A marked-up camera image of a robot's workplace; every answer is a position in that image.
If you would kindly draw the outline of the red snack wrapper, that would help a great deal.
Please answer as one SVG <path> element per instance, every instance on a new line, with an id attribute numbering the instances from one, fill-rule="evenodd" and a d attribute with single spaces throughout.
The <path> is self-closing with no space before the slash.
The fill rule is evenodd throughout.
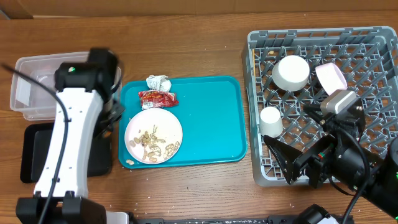
<path id="1" fill-rule="evenodd" d="M 163 107 L 169 108 L 179 104 L 175 93 L 146 90 L 140 91 L 138 95 L 143 110 Z"/>

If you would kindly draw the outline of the white bowl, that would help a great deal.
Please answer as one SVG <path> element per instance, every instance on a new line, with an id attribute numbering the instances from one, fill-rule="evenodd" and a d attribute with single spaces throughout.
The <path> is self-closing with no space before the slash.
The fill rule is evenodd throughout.
<path id="1" fill-rule="evenodd" d="M 284 91 L 299 91 L 308 82 L 310 67 L 297 55 L 289 55 L 277 62 L 272 69 L 272 80 Z"/>

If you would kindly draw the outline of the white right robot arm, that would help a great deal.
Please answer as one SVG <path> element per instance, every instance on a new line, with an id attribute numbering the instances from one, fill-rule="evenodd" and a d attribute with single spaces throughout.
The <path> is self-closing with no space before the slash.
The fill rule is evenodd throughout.
<path id="1" fill-rule="evenodd" d="M 397 218 L 397 140 L 390 143 L 383 159 L 361 147 L 359 140 L 366 120 L 358 97 L 339 112 L 322 115 L 320 105 L 316 104 L 304 105 L 303 110 L 327 133 L 310 149 L 302 152 L 276 138 L 263 137 L 286 182 L 293 184 L 301 175 L 306 175 L 308 184 L 315 189 L 332 178 L 345 184 L 354 194 L 343 223 L 360 197 Z"/>

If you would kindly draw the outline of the white tissue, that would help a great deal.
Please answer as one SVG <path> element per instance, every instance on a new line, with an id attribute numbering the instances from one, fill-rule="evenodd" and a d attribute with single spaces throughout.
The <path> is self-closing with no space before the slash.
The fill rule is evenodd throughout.
<path id="1" fill-rule="evenodd" d="M 169 92 L 172 84 L 166 75 L 150 75 L 146 78 L 147 86 L 150 90 Z"/>

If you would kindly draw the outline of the large white plate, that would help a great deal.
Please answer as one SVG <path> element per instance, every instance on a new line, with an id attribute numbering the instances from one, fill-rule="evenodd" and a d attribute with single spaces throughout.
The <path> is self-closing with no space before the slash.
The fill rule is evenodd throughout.
<path id="1" fill-rule="evenodd" d="M 171 112 L 151 108 L 131 118 L 124 133 L 128 153 L 142 164 L 156 165 L 170 160 L 182 145 L 183 129 Z"/>

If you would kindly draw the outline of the white cup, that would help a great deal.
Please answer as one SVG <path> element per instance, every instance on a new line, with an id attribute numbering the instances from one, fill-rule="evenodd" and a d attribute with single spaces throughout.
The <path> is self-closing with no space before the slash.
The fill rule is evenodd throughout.
<path id="1" fill-rule="evenodd" d="M 262 109 L 260 113 L 259 131 L 262 136 L 270 136 L 276 138 L 283 132 L 283 124 L 280 111 L 268 106 Z"/>

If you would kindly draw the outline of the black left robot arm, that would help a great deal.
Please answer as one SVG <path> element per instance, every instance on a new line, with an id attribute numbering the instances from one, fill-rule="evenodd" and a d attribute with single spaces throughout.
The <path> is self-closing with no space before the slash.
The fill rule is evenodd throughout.
<path id="1" fill-rule="evenodd" d="M 92 140 L 112 132 L 124 111 L 114 100 L 121 84 L 118 57 L 110 49 L 90 49 L 85 62 L 63 62 L 55 88 L 43 87 L 57 102 L 49 151 L 32 197 L 19 198 L 21 223 L 132 223 L 128 212 L 110 212 L 88 199 Z"/>

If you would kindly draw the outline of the wooden chopstick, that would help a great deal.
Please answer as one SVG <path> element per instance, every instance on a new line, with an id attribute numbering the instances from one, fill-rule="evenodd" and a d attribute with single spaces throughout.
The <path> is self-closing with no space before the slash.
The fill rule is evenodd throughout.
<path id="1" fill-rule="evenodd" d="M 252 75 L 256 77 L 256 56 L 255 56 L 255 49 L 252 49 Z"/>

